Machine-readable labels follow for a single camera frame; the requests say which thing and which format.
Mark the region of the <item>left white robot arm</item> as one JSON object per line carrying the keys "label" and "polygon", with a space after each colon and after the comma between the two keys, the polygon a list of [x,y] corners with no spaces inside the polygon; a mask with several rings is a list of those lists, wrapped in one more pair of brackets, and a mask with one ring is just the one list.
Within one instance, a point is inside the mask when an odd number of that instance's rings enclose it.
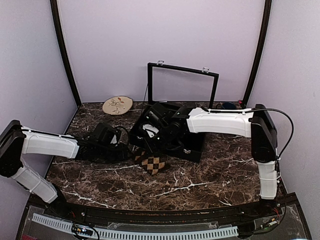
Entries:
{"label": "left white robot arm", "polygon": [[67,218],[70,206],[58,187],[32,169],[22,155],[38,154],[72,160],[103,163],[125,161],[129,158],[128,144],[120,141],[124,127],[99,123],[85,137],[34,130],[12,120],[0,134],[0,175],[11,178],[32,194],[51,205],[60,218]]}

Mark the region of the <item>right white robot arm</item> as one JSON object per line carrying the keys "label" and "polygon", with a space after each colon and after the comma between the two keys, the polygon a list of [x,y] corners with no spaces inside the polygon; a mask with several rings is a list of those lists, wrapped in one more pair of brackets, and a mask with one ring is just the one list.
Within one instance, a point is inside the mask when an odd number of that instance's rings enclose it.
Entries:
{"label": "right white robot arm", "polygon": [[274,199],[281,177],[278,151],[278,132],[270,112],[283,114],[278,109],[256,104],[245,109],[210,109],[205,107],[171,108],[157,102],[147,108],[139,119],[138,130],[150,153],[169,151],[181,138],[190,134],[215,133],[251,139],[251,155],[258,165],[260,198],[255,213],[266,217],[275,208]]}

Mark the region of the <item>brown tan argyle sock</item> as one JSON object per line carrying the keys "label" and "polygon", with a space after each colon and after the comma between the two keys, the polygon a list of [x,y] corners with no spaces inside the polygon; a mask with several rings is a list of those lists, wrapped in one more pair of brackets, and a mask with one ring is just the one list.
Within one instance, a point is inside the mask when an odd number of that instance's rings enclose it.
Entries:
{"label": "brown tan argyle sock", "polygon": [[170,165],[167,163],[167,156],[157,153],[151,154],[141,148],[134,152],[132,159],[136,165],[142,167],[151,176],[170,168]]}

